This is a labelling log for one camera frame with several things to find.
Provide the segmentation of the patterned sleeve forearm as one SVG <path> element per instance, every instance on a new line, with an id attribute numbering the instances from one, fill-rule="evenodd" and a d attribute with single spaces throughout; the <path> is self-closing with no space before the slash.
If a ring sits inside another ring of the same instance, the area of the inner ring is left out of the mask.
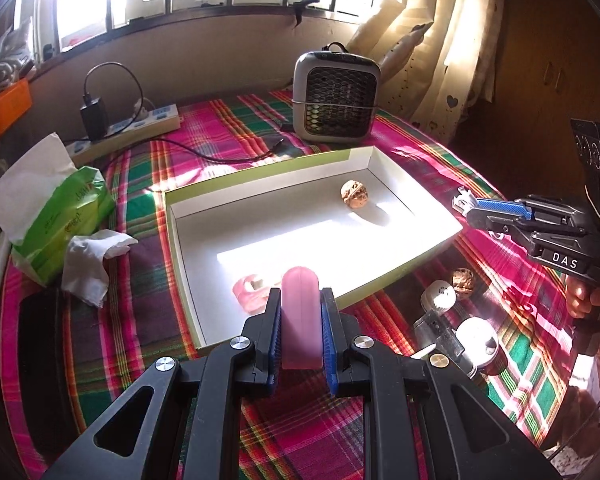
<path id="1" fill-rule="evenodd" d="M 594 411 L 600 402 L 600 348 L 585 367 L 577 364 L 574 371 L 576 376 L 570 379 L 562 405 L 542 444 L 544 455 L 550 457 L 571 438 L 587 417 L 591 417 L 562 452 L 552 459 L 554 467 L 567 477 L 580 474 L 600 450 L 600 407 Z"/>

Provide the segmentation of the person right hand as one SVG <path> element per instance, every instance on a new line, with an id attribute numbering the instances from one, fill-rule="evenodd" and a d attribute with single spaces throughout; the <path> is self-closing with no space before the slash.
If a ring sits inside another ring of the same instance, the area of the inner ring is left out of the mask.
<path id="1" fill-rule="evenodd" d="M 594 310 L 600 309 L 600 287 L 593 287 L 574 276 L 568 276 L 566 308 L 572 318 L 585 318 Z"/>

